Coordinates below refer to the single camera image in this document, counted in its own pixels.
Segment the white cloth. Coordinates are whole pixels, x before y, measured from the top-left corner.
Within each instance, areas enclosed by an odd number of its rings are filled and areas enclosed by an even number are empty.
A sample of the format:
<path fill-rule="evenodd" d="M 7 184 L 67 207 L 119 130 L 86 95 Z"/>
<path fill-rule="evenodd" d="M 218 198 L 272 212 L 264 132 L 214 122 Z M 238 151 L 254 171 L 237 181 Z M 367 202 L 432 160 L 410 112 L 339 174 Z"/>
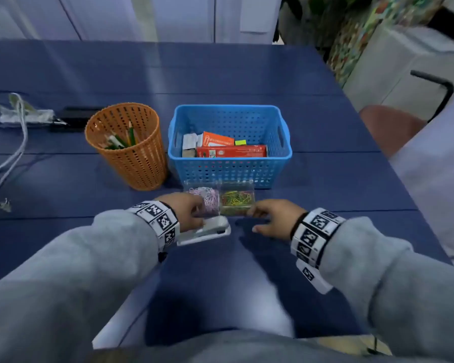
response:
<path fill-rule="evenodd" d="M 440 243 L 454 252 L 454 98 L 389 162 Z"/>

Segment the black flat device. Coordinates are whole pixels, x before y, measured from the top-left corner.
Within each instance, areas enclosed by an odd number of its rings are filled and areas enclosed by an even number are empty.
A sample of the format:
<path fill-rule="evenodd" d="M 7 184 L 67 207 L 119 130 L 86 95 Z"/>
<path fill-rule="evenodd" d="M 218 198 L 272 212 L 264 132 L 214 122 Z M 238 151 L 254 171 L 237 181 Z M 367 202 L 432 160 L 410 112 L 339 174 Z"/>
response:
<path fill-rule="evenodd" d="M 69 106 L 55 112 L 49 130 L 53 132 L 82 132 L 89 119 L 103 107 Z"/>

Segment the bunch of green pencils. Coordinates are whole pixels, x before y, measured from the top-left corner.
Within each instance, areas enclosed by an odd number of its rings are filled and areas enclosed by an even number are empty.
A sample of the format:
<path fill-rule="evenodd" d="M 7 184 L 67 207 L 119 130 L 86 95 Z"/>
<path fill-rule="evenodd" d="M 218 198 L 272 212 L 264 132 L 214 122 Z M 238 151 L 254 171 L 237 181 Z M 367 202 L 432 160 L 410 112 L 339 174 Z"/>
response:
<path fill-rule="evenodd" d="M 100 144 L 100 147 L 105 150 L 125 149 L 128 147 L 133 147 L 139 143 L 139 139 L 137 138 L 137 134 L 131 120 L 128 121 L 124 137 L 116 134 L 115 132 L 110 132 L 104 134 L 104 138 L 105 144 Z"/>

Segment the colourful patterned cloth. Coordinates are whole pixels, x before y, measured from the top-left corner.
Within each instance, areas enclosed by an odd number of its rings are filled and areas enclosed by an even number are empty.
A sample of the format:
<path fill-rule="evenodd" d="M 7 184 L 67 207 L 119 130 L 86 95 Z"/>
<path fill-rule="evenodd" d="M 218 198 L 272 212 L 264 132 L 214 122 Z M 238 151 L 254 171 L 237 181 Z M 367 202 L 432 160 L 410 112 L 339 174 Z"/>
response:
<path fill-rule="evenodd" d="M 372 0 L 362 11 L 351 11 L 333 42 L 327 65 L 344 87 L 377 27 L 426 25 L 444 0 Z"/>

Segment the person's right hand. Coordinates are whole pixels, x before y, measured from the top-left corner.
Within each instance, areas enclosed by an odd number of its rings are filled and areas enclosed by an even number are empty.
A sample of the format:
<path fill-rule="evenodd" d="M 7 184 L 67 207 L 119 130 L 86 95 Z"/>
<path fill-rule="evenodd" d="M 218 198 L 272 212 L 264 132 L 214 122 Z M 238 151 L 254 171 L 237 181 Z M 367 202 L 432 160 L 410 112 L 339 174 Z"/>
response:
<path fill-rule="evenodd" d="M 263 235 L 290 241 L 292 230 L 296 228 L 298 220 L 303 219 L 307 211 L 302 207 L 285 199 L 265 199 L 257 201 L 248 211 L 247 215 L 254 218 L 269 219 L 273 223 L 273 235 Z"/>

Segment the white stapler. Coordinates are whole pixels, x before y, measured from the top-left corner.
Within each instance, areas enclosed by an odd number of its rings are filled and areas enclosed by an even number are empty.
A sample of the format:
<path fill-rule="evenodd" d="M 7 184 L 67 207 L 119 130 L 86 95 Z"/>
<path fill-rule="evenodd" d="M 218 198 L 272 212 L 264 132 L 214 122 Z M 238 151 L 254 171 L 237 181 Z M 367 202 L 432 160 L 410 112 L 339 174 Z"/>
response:
<path fill-rule="evenodd" d="M 230 234 L 231 227 L 227 217 L 220 215 L 205 219 L 202 228 L 180 233 L 176 244 L 177 246 L 186 246 L 226 237 Z"/>

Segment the red cardboard box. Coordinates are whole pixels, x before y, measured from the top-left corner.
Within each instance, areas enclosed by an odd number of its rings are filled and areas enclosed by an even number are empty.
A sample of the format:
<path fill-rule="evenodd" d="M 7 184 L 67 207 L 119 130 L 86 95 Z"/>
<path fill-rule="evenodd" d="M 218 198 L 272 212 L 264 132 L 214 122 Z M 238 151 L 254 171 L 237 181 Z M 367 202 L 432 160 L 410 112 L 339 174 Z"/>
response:
<path fill-rule="evenodd" d="M 268 148 L 265 145 L 241 146 L 199 146 L 197 158 L 266 158 Z"/>

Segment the wrist marker band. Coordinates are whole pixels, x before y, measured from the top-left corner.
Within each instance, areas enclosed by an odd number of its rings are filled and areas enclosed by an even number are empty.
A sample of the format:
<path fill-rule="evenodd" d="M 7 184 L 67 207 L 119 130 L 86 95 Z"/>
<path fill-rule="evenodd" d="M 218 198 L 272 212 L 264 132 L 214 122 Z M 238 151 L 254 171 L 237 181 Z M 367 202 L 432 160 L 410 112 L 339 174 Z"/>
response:
<path fill-rule="evenodd" d="M 291 253 L 296 257 L 297 269 L 323 295 L 333 286 L 321 276 L 321 259 L 328 242 L 345 221 L 345 218 L 318 207 L 304 213 L 291 232 Z"/>
<path fill-rule="evenodd" d="M 174 210 L 162 201 L 143 201 L 127 209 L 140 217 L 155 232 L 158 238 L 158 261 L 163 263 L 170 246 L 175 245 L 180 235 L 180 223 Z"/>

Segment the person's left forearm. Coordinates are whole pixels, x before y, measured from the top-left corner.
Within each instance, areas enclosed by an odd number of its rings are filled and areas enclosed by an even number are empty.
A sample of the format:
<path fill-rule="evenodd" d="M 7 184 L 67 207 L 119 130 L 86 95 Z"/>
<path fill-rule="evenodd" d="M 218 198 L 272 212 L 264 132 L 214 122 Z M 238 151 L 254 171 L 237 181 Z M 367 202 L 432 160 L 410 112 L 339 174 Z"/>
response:
<path fill-rule="evenodd" d="M 0 279 L 0 363 L 85 363 L 92 340 L 157 265 L 157 226 L 125 210 L 57 236 Z"/>

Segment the white small box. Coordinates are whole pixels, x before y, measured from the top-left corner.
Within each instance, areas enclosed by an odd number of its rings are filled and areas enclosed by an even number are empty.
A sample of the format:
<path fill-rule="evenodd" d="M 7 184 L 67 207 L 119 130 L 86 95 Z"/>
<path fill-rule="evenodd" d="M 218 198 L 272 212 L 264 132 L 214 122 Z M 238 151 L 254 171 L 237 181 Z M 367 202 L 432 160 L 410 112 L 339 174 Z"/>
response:
<path fill-rule="evenodd" d="M 203 134 L 184 134 L 182 139 L 182 158 L 196 158 L 197 148 L 202 147 Z"/>

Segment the person's right forearm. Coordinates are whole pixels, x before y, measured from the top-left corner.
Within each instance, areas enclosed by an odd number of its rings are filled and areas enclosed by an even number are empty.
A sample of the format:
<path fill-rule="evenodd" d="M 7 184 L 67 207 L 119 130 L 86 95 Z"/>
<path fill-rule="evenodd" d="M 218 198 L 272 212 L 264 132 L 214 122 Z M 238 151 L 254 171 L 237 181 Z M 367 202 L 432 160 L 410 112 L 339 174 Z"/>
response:
<path fill-rule="evenodd" d="M 454 363 L 454 266 L 361 217 L 338 227 L 319 270 L 394 355 L 377 361 Z"/>

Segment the orange cardboard box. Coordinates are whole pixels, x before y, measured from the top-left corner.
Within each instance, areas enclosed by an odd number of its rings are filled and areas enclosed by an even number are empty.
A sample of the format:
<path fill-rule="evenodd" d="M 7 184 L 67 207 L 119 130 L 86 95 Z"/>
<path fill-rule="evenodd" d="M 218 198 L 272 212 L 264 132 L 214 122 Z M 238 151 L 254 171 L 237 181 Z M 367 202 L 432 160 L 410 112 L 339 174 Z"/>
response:
<path fill-rule="evenodd" d="M 235 146 L 234 138 L 224 136 L 224 135 L 214 134 L 214 133 L 210 133 L 210 132 L 203 132 L 198 138 L 201 139 L 200 146 L 202 146 L 202 147 Z"/>

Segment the person's left hand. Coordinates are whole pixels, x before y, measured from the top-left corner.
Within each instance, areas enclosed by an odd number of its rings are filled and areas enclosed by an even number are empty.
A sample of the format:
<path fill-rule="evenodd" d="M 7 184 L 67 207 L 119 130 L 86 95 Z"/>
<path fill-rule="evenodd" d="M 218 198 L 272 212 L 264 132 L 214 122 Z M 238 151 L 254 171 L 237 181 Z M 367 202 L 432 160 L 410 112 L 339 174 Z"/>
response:
<path fill-rule="evenodd" d="M 168 205 L 176 215 L 180 225 L 180 232 L 189 231 L 189 219 L 200 218 L 193 215 L 195 208 L 203 205 L 202 197 L 190 193 L 170 193 L 155 199 Z"/>

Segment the clear box of coloured clips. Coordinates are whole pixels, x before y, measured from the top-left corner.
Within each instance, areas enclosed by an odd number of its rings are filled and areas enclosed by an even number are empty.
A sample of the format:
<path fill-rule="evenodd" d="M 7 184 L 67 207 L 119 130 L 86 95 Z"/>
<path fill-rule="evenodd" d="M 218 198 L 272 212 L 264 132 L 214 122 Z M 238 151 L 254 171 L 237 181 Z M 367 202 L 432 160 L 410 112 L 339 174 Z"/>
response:
<path fill-rule="evenodd" d="M 254 181 L 221 182 L 219 185 L 219 213 L 226 217 L 247 215 L 255 204 Z"/>

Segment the clear box of pink clips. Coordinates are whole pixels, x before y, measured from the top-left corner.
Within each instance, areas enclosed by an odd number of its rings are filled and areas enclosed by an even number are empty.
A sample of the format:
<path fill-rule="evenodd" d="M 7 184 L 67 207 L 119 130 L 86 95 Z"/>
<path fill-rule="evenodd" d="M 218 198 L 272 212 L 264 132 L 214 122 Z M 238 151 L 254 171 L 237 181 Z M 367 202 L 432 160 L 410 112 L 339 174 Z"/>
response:
<path fill-rule="evenodd" d="M 220 184 L 218 182 L 200 182 L 186 180 L 183 183 L 184 192 L 202 197 L 203 205 L 195 208 L 195 217 L 215 217 L 220 215 Z"/>

